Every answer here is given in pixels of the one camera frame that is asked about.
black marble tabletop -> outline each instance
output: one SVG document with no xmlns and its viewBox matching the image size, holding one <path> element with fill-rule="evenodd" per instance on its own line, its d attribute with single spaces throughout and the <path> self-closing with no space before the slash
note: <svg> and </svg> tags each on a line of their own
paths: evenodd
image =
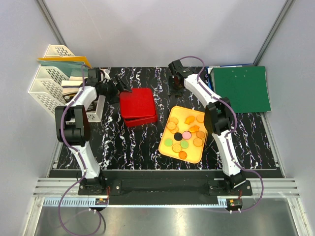
<svg viewBox="0 0 315 236">
<path fill-rule="evenodd" d="M 181 98 L 167 95 L 167 67 L 110 68 L 110 76 L 118 74 L 130 88 L 150 88 L 156 103 L 158 122 L 126 127 L 118 104 L 105 104 L 103 119 L 91 123 L 92 152 L 103 170 L 209 170 L 220 169 L 221 159 L 211 135 L 205 144 L 202 159 L 191 164 L 160 154 L 158 146 L 174 106 L 204 111 L 201 103 L 186 91 Z M 275 161 L 259 113 L 237 114 L 239 125 L 233 134 L 236 154 L 246 169 L 274 169 Z M 79 169 L 68 148 L 62 147 L 57 169 Z"/>
</svg>

green circle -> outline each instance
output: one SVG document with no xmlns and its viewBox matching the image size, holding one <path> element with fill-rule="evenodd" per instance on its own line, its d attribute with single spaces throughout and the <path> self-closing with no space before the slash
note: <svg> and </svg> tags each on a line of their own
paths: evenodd
<svg viewBox="0 0 315 236">
<path fill-rule="evenodd" d="M 173 145 L 173 140 L 171 139 L 166 139 L 164 142 L 165 146 L 170 147 Z"/>
<path fill-rule="evenodd" d="M 189 143 L 186 140 L 182 140 L 181 141 L 181 146 L 182 146 L 182 148 L 186 149 L 186 148 L 189 147 Z"/>
</svg>

red container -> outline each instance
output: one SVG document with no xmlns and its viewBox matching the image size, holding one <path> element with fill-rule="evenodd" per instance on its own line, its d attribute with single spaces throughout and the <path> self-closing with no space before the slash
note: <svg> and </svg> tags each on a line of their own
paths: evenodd
<svg viewBox="0 0 315 236">
<path fill-rule="evenodd" d="M 132 88 L 132 92 L 120 94 L 120 108 L 126 126 L 132 127 L 156 122 L 158 115 L 149 88 Z"/>
</svg>

reflective metal surface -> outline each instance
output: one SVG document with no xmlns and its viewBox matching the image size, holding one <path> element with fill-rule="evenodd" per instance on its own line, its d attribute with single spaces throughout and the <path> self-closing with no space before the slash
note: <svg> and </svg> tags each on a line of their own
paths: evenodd
<svg viewBox="0 0 315 236">
<path fill-rule="evenodd" d="M 245 199 L 244 207 L 253 204 Z M 90 234 L 98 226 L 98 216 L 84 208 L 63 207 L 66 226 L 77 234 Z M 107 208 L 101 211 L 102 222 L 96 236 L 297 236 L 288 202 L 285 199 L 263 199 L 252 211 L 222 214 L 199 208 Z M 36 236 L 66 236 L 56 207 L 43 207 Z"/>
</svg>

gray wall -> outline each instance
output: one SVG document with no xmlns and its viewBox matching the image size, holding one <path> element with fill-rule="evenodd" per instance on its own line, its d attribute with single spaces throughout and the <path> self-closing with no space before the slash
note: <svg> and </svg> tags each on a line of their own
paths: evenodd
<svg viewBox="0 0 315 236">
<path fill-rule="evenodd" d="M 34 0 L 1 1 L 0 21 L 0 234 L 17 236 L 56 141 L 53 119 L 27 94 L 36 58 L 56 40 Z"/>
<path fill-rule="evenodd" d="M 45 0 L 92 66 L 251 63 L 285 0 Z M 185 60 L 186 65 L 200 65 Z"/>
<path fill-rule="evenodd" d="M 271 42 L 267 114 L 285 173 L 294 177 L 315 230 L 315 2 L 297 0 Z"/>
</svg>

